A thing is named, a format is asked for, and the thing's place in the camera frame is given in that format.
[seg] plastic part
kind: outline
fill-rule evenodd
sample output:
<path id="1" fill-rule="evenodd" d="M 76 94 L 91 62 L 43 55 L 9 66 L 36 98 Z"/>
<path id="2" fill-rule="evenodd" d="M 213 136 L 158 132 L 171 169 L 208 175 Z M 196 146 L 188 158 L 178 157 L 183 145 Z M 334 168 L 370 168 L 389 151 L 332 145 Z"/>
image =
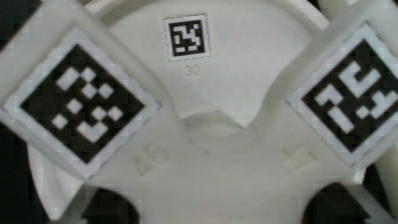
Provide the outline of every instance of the plastic part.
<path id="1" fill-rule="evenodd" d="M 295 223 L 302 208 L 291 206 L 291 198 L 306 203 L 313 188 L 325 186 L 354 174 L 297 116 L 286 99 L 288 93 L 297 90 L 304 79 L 311 77 L 304 72 L 306 69 L 311 70 L 325 63 L 331 51 L 341 46 L 341 37 L 345 39 L 352 35 L 361 22 L 368 19 L 354 16 L 363 15 L 366 9 L 382 10 L 380 4 L 373 1 L 359 4 L 350 16 L 345 15 L 354 21 L 352 26 L 341 22 L 334 23 L 277 77 L 265 97 L 263 109 L 249 128 L 224 137 L 224 141 L 204 138 L 201 144 L 196 144 L 176 128 L 180 119 L 176 116 L 165 116 L 164 120 L 158 119 L 146 125 L 140 135 L 133 137 L 135 142 L 128 145 L 128 149 L 135 150 L 124 148 L 103 166 L 89 181 L 98 186 L 112 183 L 112 189 L 130 200 L 133 202 L 142 200 L 142 216 L 148 223 L 160 221 L 263 223 L 265 220 L 268 223 Z M 375 27 L 387 46 L 395 48 L 389 42 L 393 35 L 380 31 L 380 24 Z M 325 40 L 331 48 L 316 50 Z M 313 63 L 304 64 L 309 54 L 318 57 Z M 227 120 L 222 116 L 210 116 L 208 119 L 213 124 L 222 124 Z M 155 136 L 160 136 L 156 138 L 160 142 L 153 143 Z M 370 161 L 361 161 L 359 167 L 380 156 L 395 136 L 393 133 L 379 140 L 382 145 L 377 147 L 377 154 L 371 154 Z M 251 206 L 242 207 L 242 198 L 236 198 L 236 195 L 245 196 L 243 200 L 251 201 Z M 181 205 L 187 214 L 176 216 Z"/>
<path id="2" fill-rule="evenodd" d="M 357 2 L 359 0 L 318 0 L 322 12 L 327 16 L 327 18 L 332 20 L 348 6 Z"/>
<path id="3" fill-rule="evenodd" d="M 126 34 L 128 35 L 133 35 L 132 37 L 128 37 L 126 38 L 126 42 L 124 42 L 124 45 L 132 48 L 132 51 L 137 53 L 137 54 L 140 54 L 140 57 L 142 56 L 146 56 L 148 58 L 146 58 L 146 60 L 148 60 L 148 66 L 151 66 L 153 68 L 156 68 L 156 65 L 158 65 L 158 62 L 153 60 L 153 54 L 165 54 L 167 52 L 156 52 L 156 53 L 153 53 L 153 54 L 149 54 L 148 52 L 149 51 L 155 51 L 155 50 L 158 50 L 156 48 L 153 48 L 153 44 L 140 44 L 140 41 L 130 41 L 132 39 L 133 40 L 140 40 L 140 39 L 146 39 L 146 42 L 149 42 L 149 39 L 148 39 L 148 35 L 149 34 L 146 34 L 146 33 L 140 33 L 140 32 L 135 32 L 133 30 L 137 30 L 137 29 L 140 29 L 140 27 L 142 27 L 142 22 L 144 21 L 148 21 L 148 27 L 153 27 L 153 22 L 155 22 L 155 20 L 153 20 L 153 18 L 151 18 L 151 16 L 153 16 L 153 14 L 156 14 L 156 11 L 158 11 L 158 8 L 160 8 L 160 6 L 162 6 L 162 4 L 164 5 L 167 5 L 167 8 L 164 8 L 164 10 L 167 9 L 167 10 L 171 10 L 174 7 L 176 8 L 181 8 L 181 10 L 185 10 L 187 9 L 187 6 L 185 6 L 185 4 L 180 4 L 181 2 L 167 2 L 165 1 L 165 3 L 162 3 L 162 4 L 158 4 L 158 1 L 148 1 L 148 5 L 151 5 L 151 8 L 149 9 L 144 9 L 146 11 L 144 12 L 140 12 L 139 13 L 139 16 L 133 16 L 133 17 L 130 17 L 130 15 L 128 15 L 128 13 L 132 13 L 132 15 L 135 15 L 135 13 L 137 13 L 137 11 L 139 10 L 142 10 L 140 9 L 140 7 L 142 7 L 142 5 L 140 4 L 137 4 L 139 2 L 137 1 L 132 1 L 128 4 L 123 4 L 121 5 L 121 7 L 117 7 L 116 9 L 114 9 L 114 13 L 112 13 L 112 11 L 110 11 L 110 13 L 108 13 L 108 15 L 107 14 L 101 14 L 101 16 L 103 16 L 103 19 L 105 19 L 105 21 L 107 21 L 107 23 L 108 24 L 112 24 L 110 25 L 110 28 L 117 25 L 117 21 L 119 21 L 119 23 L 123 22 L 124 24 L 126 24 L 126 29 L 121 29 L 121 31 L 119 32 L 114 32 L 114 34 L 116 35 L 121 35 L 121 36 L 124 36 Z M 220 3 L 217 3 L 217 2 L 212 2 L 212 3 L 204 3 L 204 2 L 201 2 L 201 4 L 208 4 L 208 10 L 212 10 L 212 8 L 215 7 L 215 5 L 219 5 L 219 7 L 224 7 L 224 3 L 220 2 Z M 283 8 L 281 8 L 281 12 L 283 12 L 283 15 L 284 15 L 284 17 L 286 17 L 286 19 L 290 19 L 290 20 L 297 20 L 297 21 L 293 21 L 293 22 L 290 22 L 290 26 L 291 26 L 291 29 L 293 30 L 300 30 L 300 32 L 306 34 L 304 36 L 306 36 L 306 38 L 300 40 L 299 38 L 288 38 L 290 37 L 290 32 L 291 32 L 291 29 L 288 29 L 288 28 L 281 28 L 279 27 L 279 23 L 277 23 L 277 20 L 275 20 L 275 18 L 270 16 L 270 20 L 274 21 L 272 23 L 268 23 L 268 24 L 263 24 L 261 26 L 263 26 L 263 30 L 267 31 L 267 32 L 263 32 L 263 37 L 258 37 L 258 41 L 259 41 L 259 43 L 263 42 L 263 40 L 268 40 L 268 41 L 277 41 L 277 39 L 283 37 L 283 38 L 288 38 L 286 39 L 286 43 L 288 44 L 283 44 L 283 47 L 284 47 L 284 54 L 281 54 L 279 55 L 279 57 L 277 57 L 277 55 L 274 54 L 274 50 L 272 50 L 272 48 L 268 49 L 268 51 L 263 51 L 261 52 L 261 58 L 265 58 L 265 60 L 268 60 L 267 58 L 270 58 L 272 60 L 275 60 L 275 61 L 286 61 L 286 62 L 283 62 L 284 64 L 288 63 L 288 61 L 291 60 L 291 58 L 293 58 L 293 56 L 295 56 L 295 54 L 297 53 L 293 53 L 293 51 L 297 51 L 295 49 L 302 49 L 304 47 L 306 47 L 306 45 L 307 45 L 307 43 L 309 43 L 309 41 L 311 41 L 311 38 L 313 38 L 313 35 L 320 32 L 320 30 L 325 28 L 325 26 L 327 26 L 327 20 L 325 20 L 325 18 L 323 18 L 323 16 L 322 16 L 322 14 L 320 14 L 320 12 L 316 11 L 316 9 L 313 8 L 313 6 L 311 6 L 311 4 L 307 3 L 307 1 L 306 0 L 291 0 L 291 1 L 279 1 L 279 4 L 283 4 Z M 236 15 L 238 14 L 242 14 L 242 9 L 238 8 L 238 7 L 235 7 L 235 10 L 236 10 Z M 116 14 L 126 14 L 124 15 L 124 17 L 123 18 L 119 18 L 119 17 L 116 17 L 114 19 L 112 19 L 112 15 L 116 15 Z M 267 15 L 268 13 L 263 11 L 254 17 L 252 17 L 252 19 L 251 20 L 263 20 L 263 19 L 267 19 L 267 18 L 263 18 L 265 17 L 265 15 Z M 275 39 L 270 39 L 270 37 L 268 37 L 268 30 L 277 30 L 277 34 L 275 34 Z M 160 32 L 160 33 L 156 33 L 156 34 L 151 34 L 151 35 L 158 35 L 162 38 L 164 38 L 164 36 L 165 36 L 165 34 L 164 34 L 164 32 Z M 167 68 L 169 67 L 169 65 L 165 65 L 165 69 L 158 69 L 158 71 L 160 71 L 160 73 L 158 73 L 158 77 L 160 78 L 165 78 L 167 76 L 169 77 L 172 77 L 174 76 L 174 71 Z M 227 82 L 231 82 L 231 84 L 235 83 L 235 84 L 238 84 L 238 81 L 235 81 L 231 78 L 227 78 Z M 174 92 L 174 89 L 180 89 L 183 86 L 190 86 L 190 80 L 188 80 L 188 77 L 187 77 L 187 79 L 183 80 L 183 77 L 181 77 L 181 80 L 176 82 L 176 83 L 171 83 L 171 86 L 169 86 L 169 91 L 172 91 Z M 258 86 L 258 92 L 265 92 L 267 91 L 267 89 L 263 88 L 263 86 L 261 85 L 258 85 L 256 84 L 256 86 Z M 210 99 L 212 100 L 212 97 L 213 97 L 213 93 L 210 92 L 210 91 L 201 91 L 201 95 L 197 96 L 197 97 L 204 97 L 204 99 Z M 190 104 L 192 103 L 192 95 L 181 95 L 180 97 L 178 97 L 178 99 L 181 99 L 180 100 L 180 104 Z M 236 103 L 235 103 L 235 105 L 236 105 L 236 107 L 233 108 L 233 110 L 235 111 L 240 111 L 242 110 L 242 99 L 243 99 L 243 97 L 240 97 L 238 99 L 233 99 L 231 97 L 227 97 L 227 100 L 233 100 Z M 199 106 L 199 111 L 213 111 L 217 108 L 212 106 L 212 105 L 197 105 Z M 247 122 L 249 122 L 249 120 L 251 120 L 251 116 L 252 116 L 252 114 L 256 113 L 256 108 L 251 108 L 249 106 L 247 106 L 247 108 L 245 108 L 245 112 L 243 111 L 240 111 L 240 116 L 242 116 L 242 118 L 243 118 L 243 120 L 247 120 Z M 187 116 L 187 114 L 192 114 L 192 111 L 187 111 L 187 112 L 183 112 L 181 111 L 181 113 L 180 113 L 180 116 Z M 190 123 L 194 122 L 194 119 L 196 119 L 196 116 L 194 117 L 190 117 L 190 118 L 187 118 L 187 120 L 185 120 L 185 126 L 190 126 Z M 227 118 L 229 119 L 229 124 L 233 125 L 233 128 L 236 127 L 238 129 L 242 128 L 242 126 L 236 124 L 236 122 L 235 122 L 235 120 L 231 119 L 231 118 Z M 188 129 L 192 130 L 190 132 L 196 132 L 197 130 L 199 130 L 199 126 L 196 126 L 196 127 L 188 127 Z M 206 127 L 203 127 L 203 132 L 206 132 L 208 134 L 210 134 L 210 127 L 206 126 Z M 37 154 L 36 153 L 36 149 L 34 149 L 34 147 L 32 147 L 32 145 L 28 146 L 30 147 L 30 153 L 32 154 Z M 37 165 L 37 164 L 41 164 L 41 160 L 46 160 L 44 158 L 41 158 L 41 159 L 36 159 L 37 157 L 39 157 L 41 155 L 36 155 L 36 156 L 32 156 L 30 157 L 30 167 L 32 167 L 32 170 L 36 170 L 36 169 L 39 169 L 41 170 L 41 165 Z M 59 193 L 59 195 L 60 195 L 60 198 L 66 198 L 66 199 L 69 199 L 71 200 L 71 198 L 73 198 L 73 194 L 76 193 L 76 191 L 73 190 L 73 188 L 59 188 L 57 187 L 57 183 L 60 183 L 60 185 L 62 186 L 69 186 L 69 185 L 73 185 L 73 186 L 80 186 L 82 185 L 82 181 L 78 180 L 78 179 L 73 179 L 73 177 L 69 177 L 69 175 L 66 175 L 66 177 L 64 177 L 64 172 L 62 172 L 62 170 L 57 168 L 57 167 L 53 167 L 48 163 L 46 163 L 46 165 L 44 165 L 44 167 L 46 167 L 46 169 L 44 169 L 44 171 L 48 170 L 48 173 L 44 173 L 44 177 L 48 178 L 48 181 L 46 181 L 46 185 L 43 185 L 43 201 L 46 202 L 46 201 L 50 201 L 50 202 L 53 202 L 53 200 L 55 200 L 55 198 L 53 198 L 53 193 L 57 192 Z M 66 208 L 66 204 L 64 203 L 59 203 L 57 204 L 57 206 L 50 206 L 50 205 L 53 205 L 52 203 L 48 204 L 48 206 L 46 206 L 46 210 L 48 210 L 48 214 L 52 215 L 52 217 L 53 218 L 57 218 L 57 217 L 60 217 L 60 214 L 62 214 L 62 212 L 55 212 L 55 210 L 59 210 L 59 211 L 62 211 L 62 209 L 53 209 L 53 208 Z"/>

